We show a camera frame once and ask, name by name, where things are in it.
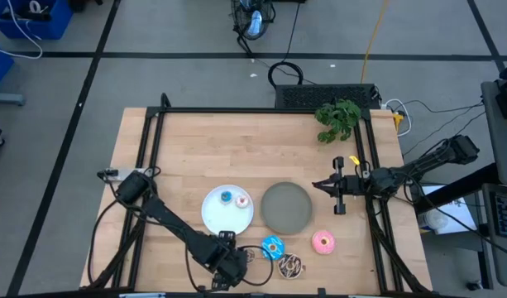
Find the green plant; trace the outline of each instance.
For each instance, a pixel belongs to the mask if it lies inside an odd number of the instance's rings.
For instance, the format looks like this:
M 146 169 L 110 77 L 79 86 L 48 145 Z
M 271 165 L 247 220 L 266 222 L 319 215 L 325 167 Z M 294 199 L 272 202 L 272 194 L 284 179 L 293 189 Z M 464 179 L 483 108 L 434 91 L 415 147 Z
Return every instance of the green plant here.
M 320 132 L 318 141 L 329 144 L 336 139 L 338 133 L 342 134 L 341 141 L 347 140 L 351 136 L 352 128 L 358 123 L 360 115 L 360 108 L 350 100 L 338 99 L 335 104 L 325 103 L 318 108 L 315 118 L 330 129 Z

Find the wooden table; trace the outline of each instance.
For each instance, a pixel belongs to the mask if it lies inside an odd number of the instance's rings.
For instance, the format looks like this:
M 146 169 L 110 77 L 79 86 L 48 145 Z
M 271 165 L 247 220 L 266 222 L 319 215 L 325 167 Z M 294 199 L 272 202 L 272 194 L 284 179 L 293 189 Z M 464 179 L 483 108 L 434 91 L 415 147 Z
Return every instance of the wooden table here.
M 137 149 L 145 115 L 144 108 L 124 111 L 112 167 L 130 168 L 136 163 Z M 401 166 L 398 138 L 389 111 L 371 111 L 375 141 L 382 166 Z M 364 143 L 367 144 L 362 125 Z M 313 294 L 324 287 L 328 294 L 379 294 L 375 259 L 363 197 L 347 196 L 347 214 L 335 215 L 335 199 L 312 187 L 312 181 L 326 179 L 333 173 L 335 156 L 356 155 L 356 141 L 329 145 L 318 143 L 316 136 L 324 127 L 313 115 L 304 114 L 233 114 L 233 113 L 168 113 L 161 135 L 157 165 L 162 169 L 155 181 L 159 195 L 167 206 L 194 229 L 208 233 L 200 213 L 205 195 L 223 184 L 239 185 L 255 202 L 255 216 L 251 226 L 237 236 L 237 245 L 256 244 L 274 234 L 264 225 L 260 215 L 262 195 L 271 185 L 291 181 L 301 185 L 313 201 L 313 218 L 299 234 L 280 235 L 286 252 L 299 255 L 306 271 L 297 280 L 285 280 L 275 271 L 270 282 L 262 287 L 241 283 L 230 292 L 303 293 Z M 151 128 L 146 164 L 151 152 Z M 370 157 L 366 145 L 366 156 Z M 345 174 L 354 174 L 354 166 L 347 159 Z M 113 197 L 107 187 L 100 206 L 102 211 Z M 418 277 L 431 288 L 428 267 L 413 208 L 398 199 L 389 202 L 390 217 L 399 255 Z M 117 251 L 126 210 L 116 205 L 101 222 L 93 255 L 93 276 L 96 277 Z M 337 241 L 334 253 L 321 256 L 311 246 L 311 237 L 319 229 L 331 231 Z M 393 290 L 390 261 L 384 250 L 384 266 L 388 287 Z M 265 280 L 269 263 L 257 259 L 250 264 L 246 278 Z M 127 272 L 132 254 L 125 260 Z M 194 280 L 210 288 L 212 276 L 191 259 Z M 88 284 L 83 274 L 82 285 Z M 192 292 L 184 263 L 184 244 L 167 229 L 147 225 L 141 254 L 137 291 Z

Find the pink frosting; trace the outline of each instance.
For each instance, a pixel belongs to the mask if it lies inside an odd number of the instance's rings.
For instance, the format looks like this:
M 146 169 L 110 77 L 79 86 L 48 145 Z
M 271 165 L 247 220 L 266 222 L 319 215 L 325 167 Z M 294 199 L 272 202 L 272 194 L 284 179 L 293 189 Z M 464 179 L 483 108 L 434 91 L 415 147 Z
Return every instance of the pink frosting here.
M 329 254 L 336 247 L 336 239 L 332 233 L 322 230 L 312 236 L 313 249 L 319 254 Z

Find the yellow cable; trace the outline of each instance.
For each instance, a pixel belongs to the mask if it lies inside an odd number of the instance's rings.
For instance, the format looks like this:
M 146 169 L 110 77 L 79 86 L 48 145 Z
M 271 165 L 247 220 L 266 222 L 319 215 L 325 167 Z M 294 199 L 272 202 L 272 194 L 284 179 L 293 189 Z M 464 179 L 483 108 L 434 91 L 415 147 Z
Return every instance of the yellow cable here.
M 382 17 L 384 16 L 385 10 L 387 9 L 388 5 L 389 5 L 389 0 L 384 0 L 384 3 L 382 4 L 382 8 L 380 9 L 380 16 L 378 17 L 378 22 L 376 23 L 375 30 L 372 32 L 371 41 L 369 41 L 369 46 L 367 46 L 366 57 L 363 60 L 363 68 L 361 69 L 360 84 L 363 84 L 363 79 L 366 77 L 367 58 L 369 58 L 369 52 L 371 52 L 372 43 L 373 43 L 373 41 L 375 41 L 376 33 L 378 33 L 378 28 L 380 27 L 380 24 L 382 23 Z

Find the yellow tag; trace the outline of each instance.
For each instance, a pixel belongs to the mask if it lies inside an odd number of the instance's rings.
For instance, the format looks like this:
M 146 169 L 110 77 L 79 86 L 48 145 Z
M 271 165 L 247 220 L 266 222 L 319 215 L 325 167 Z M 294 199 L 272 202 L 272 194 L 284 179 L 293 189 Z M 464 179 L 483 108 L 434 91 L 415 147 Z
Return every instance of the yellow tag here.
M 358 157 L 356 156 L 349 156 L 349 158 L 354 161 L 354 163 L 359 166 L 360 165 L 360 161 L 358 160 Z

